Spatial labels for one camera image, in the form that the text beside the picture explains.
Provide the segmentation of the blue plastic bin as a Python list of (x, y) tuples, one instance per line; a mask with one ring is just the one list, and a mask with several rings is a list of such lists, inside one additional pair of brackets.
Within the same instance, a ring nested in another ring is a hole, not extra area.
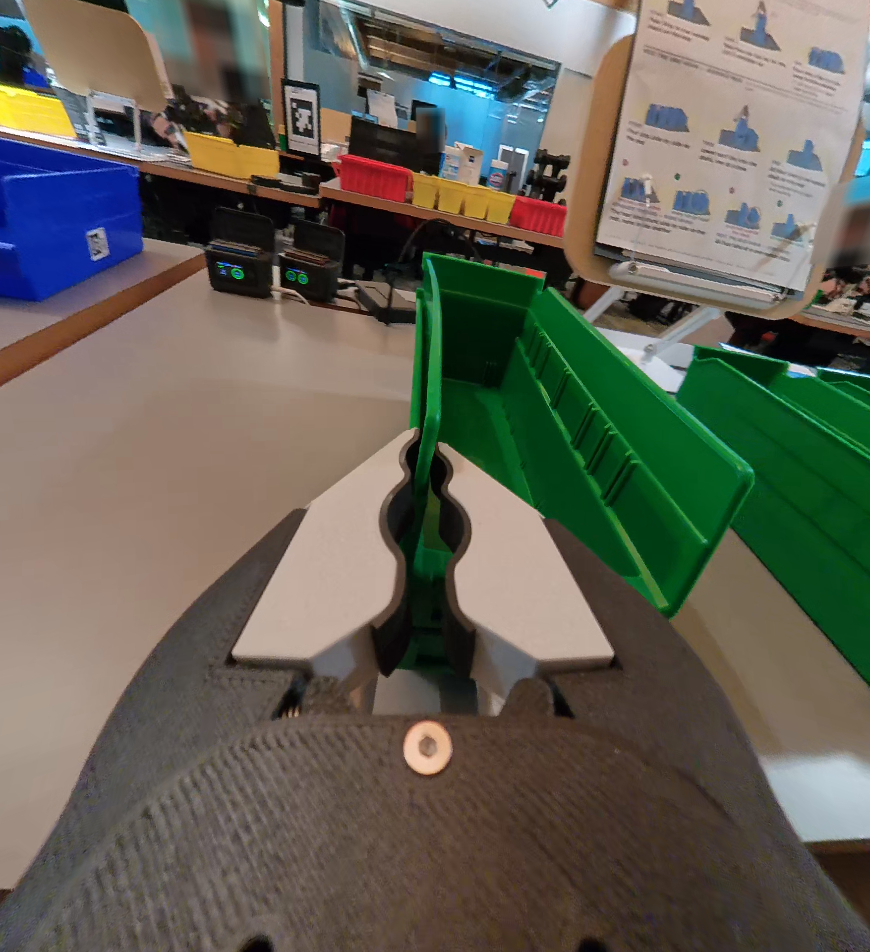
[(45, 301), (142, 253), (139, 176), (0, 137), (0, 297)]

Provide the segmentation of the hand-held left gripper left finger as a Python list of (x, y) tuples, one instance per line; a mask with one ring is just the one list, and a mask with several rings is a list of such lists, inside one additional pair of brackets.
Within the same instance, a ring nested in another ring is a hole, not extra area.
[(314, 499), (250, 613), (231, 657), (333, 679), (373, 713), (381, 676), (412, 633), (411, 558), (420, 431), (406, 429)]

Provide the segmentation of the large yellow bin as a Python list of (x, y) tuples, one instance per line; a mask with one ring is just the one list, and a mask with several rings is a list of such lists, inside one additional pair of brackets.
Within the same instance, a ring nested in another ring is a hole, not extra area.
[(56, 95), (3, 83), (0, 83), (0, 126), (21, 132), (78, 139), (78, 134)]
[(280, 157), (275, 149), (239, 146), (232, 140), (189, 130), (182, 132), (195, 170), (244, 181), (254, 176), (276, 179)]

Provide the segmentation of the red plastic bin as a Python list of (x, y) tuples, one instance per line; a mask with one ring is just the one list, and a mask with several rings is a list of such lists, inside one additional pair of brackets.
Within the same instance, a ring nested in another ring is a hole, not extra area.
[(509, 225), (524, 232), (535, 232), (561, 238), (567, 216), (567, 207), (525, 196), (515, 197)]
[(404, 204), (414, 184), (414, 173), (350, 153), (338, 161), (339, 187), (347, 192)]

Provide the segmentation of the wooden document stand white base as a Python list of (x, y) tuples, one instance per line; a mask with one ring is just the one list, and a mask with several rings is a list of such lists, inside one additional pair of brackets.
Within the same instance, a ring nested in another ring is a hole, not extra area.
[(832, 263), (845, 195), (860, 155), (864, 136), (862, 100), (853, 144), (844, 171), (818, 222), (810, 257), (812, 270), (805, 291), (799, 295), (769, 292), (763, 287), (741, 284), (733, 279), (699, 278), (696, 272), (669, 268), (647, 260), (620, 259), (619, 256), (608, 255), (606, 251), (598, 251), (595, 248), (595, 233), (603, 190), (610, 172), (639, 9), (640, 2), (637, 2), (635, 31), (611, 46), (603, 56), (595, 76), (585, 131), (574, 159), (574, 185), (568, 200), (563, 243), (568, 261), (576, 274), (587, 282), (606, 287), (606, 292), (584, 315), (591, 324), (606, 313), (611, 304), (619, 302), (625, 292), (644, 292), (688, 305), (688, 314), (657, 338), (605, 331), (607, 339), (621, 354), (643, 370), (659, 387), (675, 393), (685, 375), (684, 365), (668, 364), (667, 360), (675, 359), (678, 353), (687, 351), (682, 345), (685, 337), (728, 312), (760, 318), (766, 322), (793, 318), (812, 299), (823, 273)]

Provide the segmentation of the clear acrylic sign holder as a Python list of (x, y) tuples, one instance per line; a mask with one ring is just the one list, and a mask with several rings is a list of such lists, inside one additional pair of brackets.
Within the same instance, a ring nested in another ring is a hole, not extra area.
[(143, 154), (141, 113), (133, 100), (68, 89), (56, 94), (79, 141), (97, 149)]

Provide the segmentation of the green plastic bin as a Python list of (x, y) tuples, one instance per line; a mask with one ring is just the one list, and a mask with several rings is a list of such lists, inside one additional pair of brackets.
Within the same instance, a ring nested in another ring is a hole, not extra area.
[(809, 412), (822, 370), (858, 375), (698, 347), (677, 397), (754, 472), (738, 536), (870, 686), (870, 453)]
[(608, 636), (671, 628), (753, 486), (750, 467), (542, 280), (427, 254), (409, 425), (413, 632), (404, 668), (448, 670), (436, 449), (554, 521)]
[(870, 378), (822, 370), (813, 383), (809, 412), (870, 453)]

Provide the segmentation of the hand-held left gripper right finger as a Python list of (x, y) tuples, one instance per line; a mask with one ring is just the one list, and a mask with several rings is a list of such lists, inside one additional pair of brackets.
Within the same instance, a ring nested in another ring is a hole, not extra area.
[(516, 684), (616, 659), (547, 520), (456, 449), (432, 460), (444, 570), (443, 712), (496, 716)]

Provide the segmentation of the grey desk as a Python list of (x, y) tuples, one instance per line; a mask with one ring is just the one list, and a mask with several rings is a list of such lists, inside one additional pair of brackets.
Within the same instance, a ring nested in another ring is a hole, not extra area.
[[(189, 278), (0, 387), (0, 902), (216, 577), (405, 429), (414, 333)], [(870, 921), (870, 688), (731, 531), (679, 632)]]
[(42, 302), (0, 298), (0, 387), (205, 268), (203, 248), (144, 239), (142, 253)]

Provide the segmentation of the black battery charger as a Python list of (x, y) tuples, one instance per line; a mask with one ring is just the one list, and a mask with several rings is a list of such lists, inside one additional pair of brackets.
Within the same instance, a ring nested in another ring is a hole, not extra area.
[(342, 278), (345, 254), (345, 232), (298, 220), (292, 244), (278, 258), (280, 290), (295, 292), (309, 303), (332, 303)]
[(270, 299), (274, 256), (275, 228), (267, 216), (236, 208), (214, 209), (204, 257), (215, 292)]

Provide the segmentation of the black dumbbell rack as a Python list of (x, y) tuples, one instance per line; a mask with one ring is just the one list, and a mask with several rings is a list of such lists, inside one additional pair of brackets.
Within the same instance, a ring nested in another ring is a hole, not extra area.
[(568, 154), (555, 154), (547, 149), (538, 149), (534, 157), (534, 166), (527, 176), (529, 197), (549, 203), (556, 203), (556, 197), (567, 186), (566, 170), (571, 162)]

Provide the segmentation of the black white marker sign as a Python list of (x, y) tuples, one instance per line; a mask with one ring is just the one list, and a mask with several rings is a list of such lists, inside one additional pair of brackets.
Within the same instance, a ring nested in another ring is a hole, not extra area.
[(300, 80), (282, 79), (286, 152), (321, 160), (321, 89)]

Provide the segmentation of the black screen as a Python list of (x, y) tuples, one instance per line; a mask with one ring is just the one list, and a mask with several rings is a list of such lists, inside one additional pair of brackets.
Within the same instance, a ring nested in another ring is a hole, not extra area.
[(351, 118), (348, 153), (399, 166), (413, 173), (438, 176), (445, 148), (446, 122), (441, 107), (417, 105), (413, 129), (381, 125), (360, 115)]

